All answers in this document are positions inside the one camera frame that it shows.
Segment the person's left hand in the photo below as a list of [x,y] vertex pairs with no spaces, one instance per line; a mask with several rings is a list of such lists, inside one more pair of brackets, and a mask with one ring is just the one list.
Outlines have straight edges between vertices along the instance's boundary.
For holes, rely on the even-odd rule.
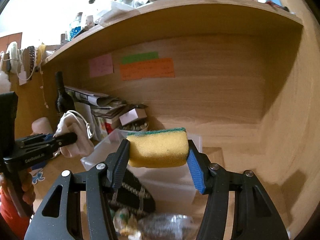
[[[31,168],[28,168],[26,170],[20,171],[19,178],[22,185],[22,190],[24,192],[23,200],[28,205],[33,205],[33,202],[35,201],[36,194],[34,192],[34,186],[32,184],[32,175],[30,174]],[[3,194],[8,198],[8,200],[11,200],[11,197],[8,192],[7,187],[7,179],[5,178],[4,174],[1,173],[1,189]]]

